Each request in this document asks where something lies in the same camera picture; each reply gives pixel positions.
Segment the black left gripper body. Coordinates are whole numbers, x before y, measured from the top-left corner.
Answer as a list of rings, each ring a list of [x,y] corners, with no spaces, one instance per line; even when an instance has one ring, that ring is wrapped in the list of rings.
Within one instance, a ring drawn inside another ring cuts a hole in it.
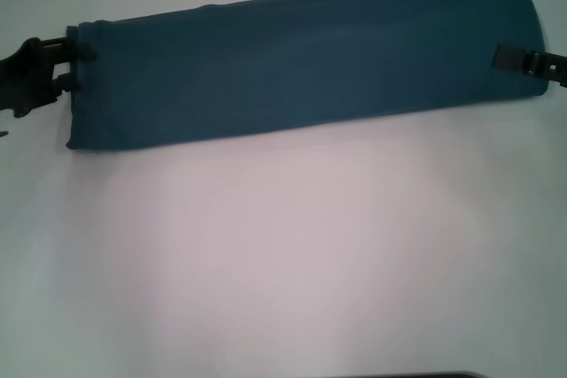
[[[59,39],[30,38],[14,54],[1,60],[2,111],[11,110],[13,117],[19,119],[58,100],[53,89],[55,63],[50,51],[58,43]]]

